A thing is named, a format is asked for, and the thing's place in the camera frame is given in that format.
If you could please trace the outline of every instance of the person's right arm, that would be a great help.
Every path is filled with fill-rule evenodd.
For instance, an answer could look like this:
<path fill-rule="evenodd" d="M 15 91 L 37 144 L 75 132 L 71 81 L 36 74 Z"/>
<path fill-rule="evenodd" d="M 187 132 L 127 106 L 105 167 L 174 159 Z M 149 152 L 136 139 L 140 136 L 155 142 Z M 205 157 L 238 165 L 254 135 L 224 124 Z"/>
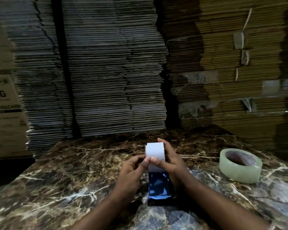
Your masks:
<path fill-rule="evenodd" d="M 179 181 L 188 193 L 223 230 L 267 230 L 269 223 L 235 203 L 221 193 L 197 180 L 188 170 L 182 158 L 175 153 L 170 143 L 163 142 L 169 163 L 151 158 L 150 162 L 165 169 L 171 180 Z"/>

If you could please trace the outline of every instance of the person's left hand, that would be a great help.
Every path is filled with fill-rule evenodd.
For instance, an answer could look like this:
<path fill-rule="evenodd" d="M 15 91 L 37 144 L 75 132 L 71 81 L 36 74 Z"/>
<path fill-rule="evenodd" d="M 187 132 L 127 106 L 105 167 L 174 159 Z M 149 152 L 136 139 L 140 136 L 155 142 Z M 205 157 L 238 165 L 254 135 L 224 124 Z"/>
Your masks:
<path fill-rule="evenodd" d="M 134 199 L 134 195 L 140 186 L 140 178 L 148 168 L 150 158 L 145 155 L 137 155 L 125 161 L 117 178 L 114 189 L 111 192 L 112 198 L 122 201 L 125 204 Z"/>

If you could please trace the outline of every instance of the person's right hand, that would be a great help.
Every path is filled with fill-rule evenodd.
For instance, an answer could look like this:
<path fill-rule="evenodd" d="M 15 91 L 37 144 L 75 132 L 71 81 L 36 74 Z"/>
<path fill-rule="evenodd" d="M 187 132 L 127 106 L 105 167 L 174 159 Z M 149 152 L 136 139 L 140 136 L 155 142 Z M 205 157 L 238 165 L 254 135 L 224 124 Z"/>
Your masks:
<path fill-rule="evenodd" d="M 193 175 L 189 172 L 182 158 L 175 153 L 169 142 L 160 138 L 157 140 L 164 144 L 169 163 L 154 157 L 150 159 L 150 162 L 155 166 L 165 169 L 169 173 L 170 179 L 174 185 L 179 185 L 180 183 L 186 185 L 186 183 L 193 178 Z"/>

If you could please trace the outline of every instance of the tape roll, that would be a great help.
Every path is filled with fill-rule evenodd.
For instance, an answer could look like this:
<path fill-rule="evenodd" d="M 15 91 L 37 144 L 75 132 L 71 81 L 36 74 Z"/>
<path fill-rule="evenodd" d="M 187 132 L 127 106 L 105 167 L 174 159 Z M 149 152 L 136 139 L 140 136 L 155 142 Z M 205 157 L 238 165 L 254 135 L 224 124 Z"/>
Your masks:
<path fill-rule="evenodd" d="M 220 153 L 219 168 L 230 179 L 241 183 L 258 182 L 262 161 L 250 152 L 227 148 Z"/>
<path fill-rule="evenodd" d="M 147 143 L 145 146 L 146 157 L 154 157 L 159 160 L 165 161 L 164 145 L 162 142 L 158 143 Z M 159 168 L 153 164 L 149 164 L 148 172 L 165 172 L 164 169 Z"/>

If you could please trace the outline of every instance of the person's left arm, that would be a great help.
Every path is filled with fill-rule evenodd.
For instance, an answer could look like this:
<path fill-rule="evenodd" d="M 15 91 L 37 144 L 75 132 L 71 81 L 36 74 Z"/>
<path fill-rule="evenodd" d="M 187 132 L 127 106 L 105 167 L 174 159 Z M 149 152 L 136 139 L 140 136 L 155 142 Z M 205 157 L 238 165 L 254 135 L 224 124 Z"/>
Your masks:
<path fill-rule="evenodd" d="M 140 186 L 140 178 L 150 158 L 138 155 L 125 161 L 111 193 L 91 212 L 77 221 L 69 230 L 104 230 L 116 216 L 133 201 Z"/>

